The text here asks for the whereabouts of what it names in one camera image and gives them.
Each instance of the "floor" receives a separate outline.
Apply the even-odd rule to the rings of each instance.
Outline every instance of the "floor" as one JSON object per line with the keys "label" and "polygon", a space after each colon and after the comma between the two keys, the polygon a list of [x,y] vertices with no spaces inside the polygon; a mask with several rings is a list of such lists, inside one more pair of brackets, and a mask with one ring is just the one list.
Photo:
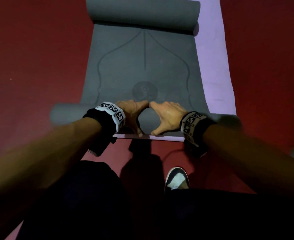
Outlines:
{"label": "floor", "polygon": [[[294,0],[221,0],[221,8],[244,131],[289,152],[294,145]],[[79,102],[93,31],[85,9],[85,0],[0,0],[0,154],[48,132],[49,112],[57,102]],[[85,159],[105,161],[121,176],[135,158],[130,144],[119,139],[101,157]],[[150,161],[164,175],[181,165],[194,187],[253,193],[213,153],[194,160],[179,142],[142,144],[151,148]],[[128,165],[135,163],[123,173]]]}

